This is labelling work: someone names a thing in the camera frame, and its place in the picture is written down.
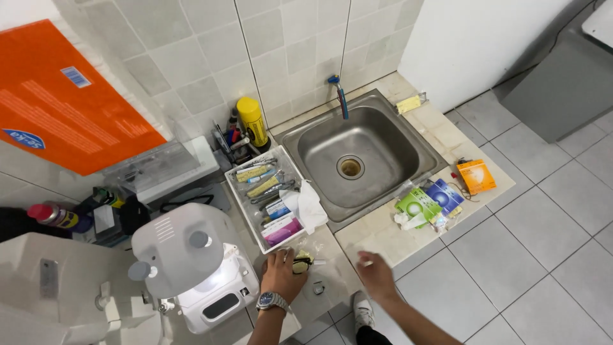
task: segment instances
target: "blue watch face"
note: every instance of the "blue watch face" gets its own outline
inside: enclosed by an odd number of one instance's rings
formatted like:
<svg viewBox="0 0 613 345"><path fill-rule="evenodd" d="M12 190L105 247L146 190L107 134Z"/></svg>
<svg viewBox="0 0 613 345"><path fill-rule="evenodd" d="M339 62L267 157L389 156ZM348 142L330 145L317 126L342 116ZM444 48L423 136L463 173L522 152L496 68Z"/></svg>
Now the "blue watch face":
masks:
<svg viewBox="0 0 613 345"><path fill-rule="evenodd" d="M266 306L270 303L272 303L272 292L264 292L261 296L260 296L260 305L261 306Z"/></svg>

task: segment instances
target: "gray knob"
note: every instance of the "gray knob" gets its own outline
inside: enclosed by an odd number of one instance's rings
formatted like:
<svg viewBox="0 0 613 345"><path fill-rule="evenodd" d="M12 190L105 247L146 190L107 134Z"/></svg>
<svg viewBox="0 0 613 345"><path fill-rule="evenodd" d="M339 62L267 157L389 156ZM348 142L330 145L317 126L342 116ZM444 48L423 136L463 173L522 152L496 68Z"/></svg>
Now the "gray knob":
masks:
<svg viewBox="0 0 613 345"><path fill-rule="evenodd" d="M189 244L194 248L204 248L208 243L208 235L203 231L194 231L189 236Z"/></svg>
<svg viewBox="0 0 613 345"><path fill-rule="evenodd" d="M151 273L151 265L144 261L137 261L130 266L128 277L133 281L144 281Z"/></svg>

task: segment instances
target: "blue faucet handle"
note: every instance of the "blue faucet handle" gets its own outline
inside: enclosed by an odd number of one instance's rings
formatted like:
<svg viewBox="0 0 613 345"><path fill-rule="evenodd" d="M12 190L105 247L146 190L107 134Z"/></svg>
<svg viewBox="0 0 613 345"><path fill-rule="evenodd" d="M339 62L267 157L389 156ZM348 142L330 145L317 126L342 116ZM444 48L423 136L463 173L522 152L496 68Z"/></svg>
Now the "blue faucet handle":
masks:
<svg viewBox="0 0 613 345"><path fill-rule="evenodd" d="M332 77L328 78L328 84L336 84L336 83L340 83L341 78L338 76L338 74L335 74Z"/></svg>

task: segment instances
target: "yellow spray can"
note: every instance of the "yellow spray can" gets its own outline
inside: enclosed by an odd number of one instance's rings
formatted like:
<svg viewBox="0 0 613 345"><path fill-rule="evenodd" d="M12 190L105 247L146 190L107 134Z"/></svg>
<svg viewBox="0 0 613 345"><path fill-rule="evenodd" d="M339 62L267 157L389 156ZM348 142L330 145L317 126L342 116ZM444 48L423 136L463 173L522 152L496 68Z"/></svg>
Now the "yellow spray can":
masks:
<svg viewBox="0 0 613 345"><path fill-rule="evenodd" d="M251 139L251 143L255 147L262 148L263 151L268 150L270 147L270 140L264 128L262 112L260 111L260 105L257 101L253 98L242 97L238 100L236 109L238 110L240 119L243 121L247 136Z"/></svg>

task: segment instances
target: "red bottle cap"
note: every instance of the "red bottle cap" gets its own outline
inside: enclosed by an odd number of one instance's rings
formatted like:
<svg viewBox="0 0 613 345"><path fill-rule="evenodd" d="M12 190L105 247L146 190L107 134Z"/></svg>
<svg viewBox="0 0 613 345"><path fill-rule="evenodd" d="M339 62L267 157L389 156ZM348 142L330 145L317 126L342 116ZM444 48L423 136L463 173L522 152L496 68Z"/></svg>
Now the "red bottle cap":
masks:
<svg viewBox="0 0 613 345"><path fill-rule="evenodd" d="M28 216L35 218L36 220L47 220L51 217L53 208L45 204L36 204L30 206L28 209Z"/></svg>

